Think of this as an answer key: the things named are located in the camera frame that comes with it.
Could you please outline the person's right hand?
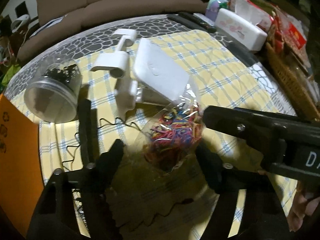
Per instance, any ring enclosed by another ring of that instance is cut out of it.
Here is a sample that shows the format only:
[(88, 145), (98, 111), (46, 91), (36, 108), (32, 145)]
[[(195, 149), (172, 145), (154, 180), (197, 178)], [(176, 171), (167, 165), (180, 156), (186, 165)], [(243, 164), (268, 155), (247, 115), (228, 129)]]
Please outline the person's right hand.
[(314, 199), (313, 197), (314, 194), (306, 192), (304, 184), (301, 181), (298, 181), (296, 194), (287, 216), (290, 231), (298, 231), (303, 224), (304, 217), (311, 217), (313, 215), (315, 209), (319, 205), (319, 197)]

